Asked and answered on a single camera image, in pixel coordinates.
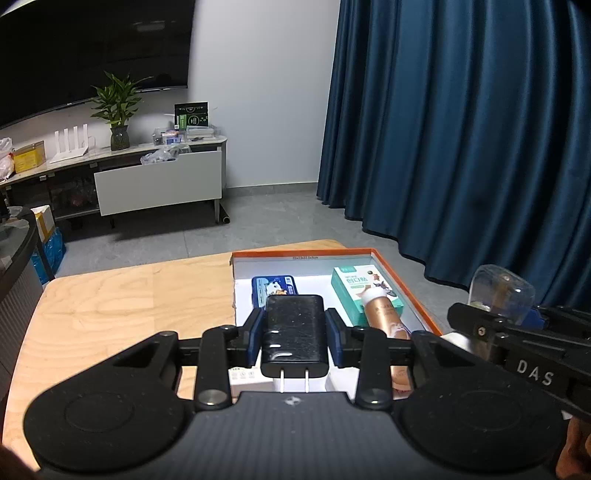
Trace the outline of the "right hand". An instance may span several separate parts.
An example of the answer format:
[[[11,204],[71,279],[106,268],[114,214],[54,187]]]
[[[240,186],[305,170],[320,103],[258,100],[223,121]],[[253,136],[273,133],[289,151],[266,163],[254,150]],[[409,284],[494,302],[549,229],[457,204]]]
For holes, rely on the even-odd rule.
[[[556,465],[557,477],[565,480],[590,480],[590,450],[590,424],[572,417],[568,424],[566,444]]]

